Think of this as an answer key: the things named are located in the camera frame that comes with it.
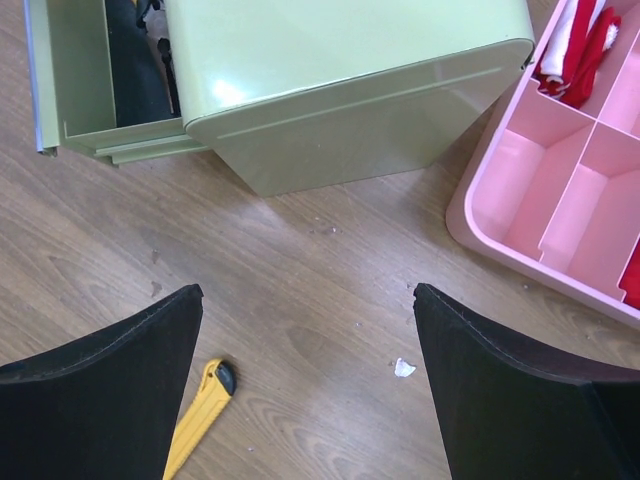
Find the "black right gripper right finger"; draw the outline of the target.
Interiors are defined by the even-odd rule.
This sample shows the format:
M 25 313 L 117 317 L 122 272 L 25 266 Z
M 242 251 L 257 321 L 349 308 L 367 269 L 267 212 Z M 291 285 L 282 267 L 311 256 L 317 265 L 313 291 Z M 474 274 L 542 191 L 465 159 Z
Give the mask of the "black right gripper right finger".
M 542 343 L 432 285 L 414 296 L 452 478 L 638 478 L 638 371 Z

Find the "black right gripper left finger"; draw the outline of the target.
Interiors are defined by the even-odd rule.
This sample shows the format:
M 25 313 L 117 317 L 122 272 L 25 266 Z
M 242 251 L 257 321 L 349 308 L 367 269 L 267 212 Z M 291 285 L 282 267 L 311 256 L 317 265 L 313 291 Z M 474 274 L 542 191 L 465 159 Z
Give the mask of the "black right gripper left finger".
M 4 479 L 160 479 L 203 316 L 188 285 L 1 368 Z

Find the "yellow utility knife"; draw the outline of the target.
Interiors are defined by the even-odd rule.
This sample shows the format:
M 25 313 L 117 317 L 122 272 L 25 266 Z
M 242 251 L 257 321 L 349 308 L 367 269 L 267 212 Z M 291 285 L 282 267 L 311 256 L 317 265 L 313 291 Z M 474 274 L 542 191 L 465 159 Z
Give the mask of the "yellow utility knife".
M 225 359 L 213 359 L 204 368 L 196 395 L 183 417 L 177 423 L 164 480 L 173 479 L 204 438 L 237 388 L 233 366 Z

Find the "green metal tool chest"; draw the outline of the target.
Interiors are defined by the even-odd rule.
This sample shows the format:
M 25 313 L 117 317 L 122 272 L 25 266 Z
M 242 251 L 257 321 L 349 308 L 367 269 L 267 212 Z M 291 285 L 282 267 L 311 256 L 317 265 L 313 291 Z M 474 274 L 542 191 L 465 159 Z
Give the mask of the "green metal tool chest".
M 520 76 L 523 1 L 164 1 L 181 116 L 118 127 L 105 1 L 23 5 L 36 148 L 213 151 L 273 196 L 423 168 Z

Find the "yellow handled pliers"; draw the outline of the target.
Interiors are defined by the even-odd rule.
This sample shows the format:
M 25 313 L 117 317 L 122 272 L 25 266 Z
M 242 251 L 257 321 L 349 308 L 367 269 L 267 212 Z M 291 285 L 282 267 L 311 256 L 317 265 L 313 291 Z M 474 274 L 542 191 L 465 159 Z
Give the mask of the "yellow handled pliers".
M 145 33 L 150 48 L 159 61 L 167 87 L 171 114 L 174 117 L 180 117 L 181 109 L 169 38 L 166 4 L 159 0 L 133 1 L 133 4 L 136 27 Z

